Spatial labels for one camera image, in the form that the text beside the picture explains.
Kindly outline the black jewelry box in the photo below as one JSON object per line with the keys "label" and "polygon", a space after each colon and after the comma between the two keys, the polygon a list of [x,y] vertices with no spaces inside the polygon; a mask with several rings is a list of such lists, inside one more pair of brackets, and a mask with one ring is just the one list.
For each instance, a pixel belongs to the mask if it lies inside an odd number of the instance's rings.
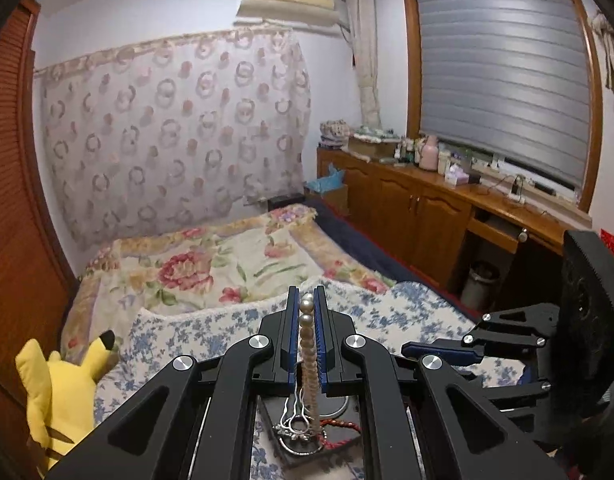
{"label": "black jewelry box", "polygon": [[[296,469],[298,466],[304,466],[310,462],[314,462],[318,458],[326,458],[330,455],[345,451],[352,445],[361,442],[361,422],[357,400],[354,396],[349,397],[349,405],[347,411],[338,419],[320,419],[316,422],[313,413],[310,411],[310,405],[304,403],[304,391],[298,390],[291,393],[287,398],[259,398],[257,408],[270,443],[275,453],[275,457],[279,458],[283,467]],[[310,426],[313,428],[313,433],[324,445],[324,449],[313,456],[308,457],[293,457],[283,451],[278,443],[273,427],[279,422],[283,414],[303,414],[311,418]]]}

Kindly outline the silver floral hair fork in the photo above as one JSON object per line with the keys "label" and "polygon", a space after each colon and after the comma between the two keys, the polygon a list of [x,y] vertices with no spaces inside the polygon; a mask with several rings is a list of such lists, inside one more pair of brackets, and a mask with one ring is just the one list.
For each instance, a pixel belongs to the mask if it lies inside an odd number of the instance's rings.
{"label": "silver floral hair fork", "polygon": [[273,427],[278,443],[286,454],[293,457],[316,455],[324,445],[313,433],[311,418],[303,414],[283,414]]}

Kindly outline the round green compact mirror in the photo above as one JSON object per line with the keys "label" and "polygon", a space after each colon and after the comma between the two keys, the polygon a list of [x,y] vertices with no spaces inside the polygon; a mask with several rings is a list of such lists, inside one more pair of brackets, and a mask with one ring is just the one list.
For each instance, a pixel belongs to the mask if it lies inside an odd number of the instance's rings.
{"label": "round green compact mirror", "polygon": [[338,419],[347,411],[348,405],[348,396],[319,396],[319,418]]}

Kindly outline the wooden cabinet counter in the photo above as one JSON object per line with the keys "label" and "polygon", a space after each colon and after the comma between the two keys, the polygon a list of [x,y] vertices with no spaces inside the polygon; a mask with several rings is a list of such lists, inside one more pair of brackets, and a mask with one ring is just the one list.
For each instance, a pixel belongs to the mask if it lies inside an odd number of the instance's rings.
{"label": "wooden cabinet counter", "polygon": [[484,242],[510,257],[540,263],[562,259],[569,224],[519,205],[497,188],[447,184],[412,166],[365,162],[343,151],[317,151],[317,175],[333,166],[345,172],[347,220],[388,255],[445,292],[460,292],[476,249]]}

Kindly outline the yellow pikachu plush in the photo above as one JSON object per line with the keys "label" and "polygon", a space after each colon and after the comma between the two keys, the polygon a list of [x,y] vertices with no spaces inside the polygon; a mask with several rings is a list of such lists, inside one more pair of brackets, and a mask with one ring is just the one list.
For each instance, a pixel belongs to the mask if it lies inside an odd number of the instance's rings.
{"label": "yellow pikachu plush", "polygon": [[57,351],[45,356],[35,339],[15,357],[27,393],[28,448],[41,477],[93,430],[95,389],[112,366],[115,341],[113,330],[106,330],[79,364]]}

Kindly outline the pink floral bed quilt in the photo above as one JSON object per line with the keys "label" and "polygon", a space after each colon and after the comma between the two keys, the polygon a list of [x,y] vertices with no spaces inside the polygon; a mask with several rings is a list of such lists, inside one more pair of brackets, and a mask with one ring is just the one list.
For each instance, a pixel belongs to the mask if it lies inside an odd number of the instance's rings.
{"label": "pink floral bed quilt", "polygon": [[142,309],[175,315],[247,304],[319,276],[378,294],[399,282],[382,264],[344,250],[317,219],[315,208],[294,204],[222,226],[106,244],[83,271],[60,353],[79,363],[106,330],[123,344]]}

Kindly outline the pink thermos jug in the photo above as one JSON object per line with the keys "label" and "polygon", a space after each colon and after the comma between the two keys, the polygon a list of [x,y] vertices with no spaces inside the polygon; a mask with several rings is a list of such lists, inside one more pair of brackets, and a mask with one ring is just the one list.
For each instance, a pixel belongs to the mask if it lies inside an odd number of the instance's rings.
{"label": "pink thermos jug", "polygon": [[426,171],[437,171],[438,139],[437,136],[427,136],[421,148],[419,167]]}

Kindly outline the blue tissue box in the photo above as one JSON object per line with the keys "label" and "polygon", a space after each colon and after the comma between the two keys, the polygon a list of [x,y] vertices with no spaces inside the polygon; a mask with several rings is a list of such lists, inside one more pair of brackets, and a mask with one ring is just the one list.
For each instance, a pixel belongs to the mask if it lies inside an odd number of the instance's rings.
{"label": "blue tissue box", "polygon": [[345,170],[337,169],[336,166],[330,164],[328,172],[324,177],[306,182],[305,189],[309,192],[324,195],[341,188],[344,185]]}

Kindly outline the wooden louvered door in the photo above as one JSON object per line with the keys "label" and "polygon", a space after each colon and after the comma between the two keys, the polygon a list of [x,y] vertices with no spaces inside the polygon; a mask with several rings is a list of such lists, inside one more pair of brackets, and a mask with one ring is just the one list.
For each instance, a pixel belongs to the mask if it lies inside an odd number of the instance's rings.
{"label": "wooden louvered door", "polygon": [[76,289],[34,148],[31,40],[39,11],[36,0],[20,0],[0,29],[0,479],[36,478],[15,357],[31,338],[56,348]]}

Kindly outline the cardboard box on counter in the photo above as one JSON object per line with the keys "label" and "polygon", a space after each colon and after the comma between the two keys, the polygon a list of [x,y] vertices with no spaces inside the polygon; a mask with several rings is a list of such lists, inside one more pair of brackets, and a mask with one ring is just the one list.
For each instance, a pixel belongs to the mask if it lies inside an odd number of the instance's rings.
{"label": "cardboard box on counter", "polygon": [[367,136],[353,133],[347,141],[347,151],[370,159],[390,158],[394,156],[401,140],[399,136]]}

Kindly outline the grey window blind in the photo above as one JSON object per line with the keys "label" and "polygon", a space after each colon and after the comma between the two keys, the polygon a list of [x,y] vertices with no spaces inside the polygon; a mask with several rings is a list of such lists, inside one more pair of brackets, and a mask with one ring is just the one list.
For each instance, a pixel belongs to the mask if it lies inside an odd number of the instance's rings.
{"label": "grey window blind", "polygon": [[573,0],[417,3],[423,132],[582,186],[590,91]]}

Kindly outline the pink patterned lace curtain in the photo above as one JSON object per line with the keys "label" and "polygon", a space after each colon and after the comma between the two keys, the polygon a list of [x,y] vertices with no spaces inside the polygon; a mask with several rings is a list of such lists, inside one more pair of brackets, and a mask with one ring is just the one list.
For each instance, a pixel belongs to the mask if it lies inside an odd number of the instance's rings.
{"label": "pink patterned lace curtain", "polygon": [[298,192],[311,112],[287,28],[128,44],[42,70],[41,130],[80,248]]}

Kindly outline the cream lace side curtain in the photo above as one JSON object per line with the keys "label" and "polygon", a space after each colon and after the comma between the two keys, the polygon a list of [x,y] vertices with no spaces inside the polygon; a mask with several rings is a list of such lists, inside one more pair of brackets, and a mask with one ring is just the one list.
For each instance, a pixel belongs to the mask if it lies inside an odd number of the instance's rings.
{"label": "cream lace side curtain", "polygon": [[377,17],[374,0],[345,0],[349,19],[362,125],[381,129],[377,91]]}

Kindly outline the wall air conditioner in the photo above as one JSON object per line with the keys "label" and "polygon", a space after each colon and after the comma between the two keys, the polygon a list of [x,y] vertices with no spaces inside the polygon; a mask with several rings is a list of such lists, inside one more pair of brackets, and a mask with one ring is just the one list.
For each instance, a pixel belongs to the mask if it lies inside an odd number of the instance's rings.
{"label": "wall air conditioner", "polygon": [[316,26],[339,22],[336,0],[241,0],[237,16]]}

